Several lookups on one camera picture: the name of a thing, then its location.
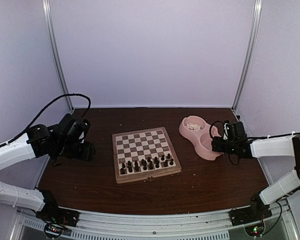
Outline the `dark bishop chess piece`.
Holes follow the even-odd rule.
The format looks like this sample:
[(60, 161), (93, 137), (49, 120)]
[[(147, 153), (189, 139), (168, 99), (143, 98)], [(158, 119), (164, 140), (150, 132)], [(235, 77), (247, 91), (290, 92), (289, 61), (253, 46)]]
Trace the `dark bishop chess piece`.
[(138, 164), (135, 164), (135, 172), (139, 172), (140, 168)]

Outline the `dark king chess piece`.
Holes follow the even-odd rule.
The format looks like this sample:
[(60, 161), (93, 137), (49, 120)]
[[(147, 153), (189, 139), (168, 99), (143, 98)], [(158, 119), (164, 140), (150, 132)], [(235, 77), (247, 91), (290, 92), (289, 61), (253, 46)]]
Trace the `dark king chess piece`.
[(148, 169), (147, 162), (144, 162), (142, 165), (143, 165), (143, 170), (146, 171)]

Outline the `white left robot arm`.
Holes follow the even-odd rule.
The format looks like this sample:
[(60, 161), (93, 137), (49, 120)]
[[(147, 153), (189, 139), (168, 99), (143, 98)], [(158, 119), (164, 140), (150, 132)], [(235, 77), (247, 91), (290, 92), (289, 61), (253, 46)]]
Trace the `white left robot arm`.
[[(90, 127), (87, 119), (69, 113), (58, 124), (28, 127), (20, 136), (0, 144), (0, 171), (43, 156), (90, 162), (96, 152), (94, 144), (85, 140)], [(0, 204), (33, 210), (51, 222), (62, 218), (62, 211), (48, 190), (30, 190), (0, 181)]]

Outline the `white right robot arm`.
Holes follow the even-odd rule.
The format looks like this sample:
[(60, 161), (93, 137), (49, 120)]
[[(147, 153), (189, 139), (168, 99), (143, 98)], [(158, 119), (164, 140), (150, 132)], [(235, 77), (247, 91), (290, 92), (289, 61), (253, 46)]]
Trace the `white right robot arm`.
[(271, 185), (251, 197), (246, 216), (258, 220), (266, 207), (300, 190), (300, 131), (267, 136), (248, 136), (240, 121), (223, 122), (223, 136), (210, 135), (213, 152), (226, 153), (241, 159), (291, 160), (292, 169)]

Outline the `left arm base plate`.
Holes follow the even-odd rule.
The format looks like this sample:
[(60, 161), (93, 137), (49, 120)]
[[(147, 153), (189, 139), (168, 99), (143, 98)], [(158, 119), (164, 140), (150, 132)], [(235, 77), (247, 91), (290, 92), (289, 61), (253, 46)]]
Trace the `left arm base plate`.
[(62, 227), (76, 227), (80, 213), (66, 208), (46, 208), (36, 211), (36, 216), (48, 223), (58, 224)]

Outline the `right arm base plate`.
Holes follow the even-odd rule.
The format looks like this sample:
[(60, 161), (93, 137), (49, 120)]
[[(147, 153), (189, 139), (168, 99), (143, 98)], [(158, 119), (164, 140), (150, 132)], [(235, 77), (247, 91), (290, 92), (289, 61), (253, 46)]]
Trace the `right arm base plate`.
[(243, 208), (233, 208), (228, 212), (228, 215), (232, 226), (239, 226), (269, 218), (272, 216), (272, 212), (269, 209), (263, 209), (259, 212), (251, 206), (246, 206)]

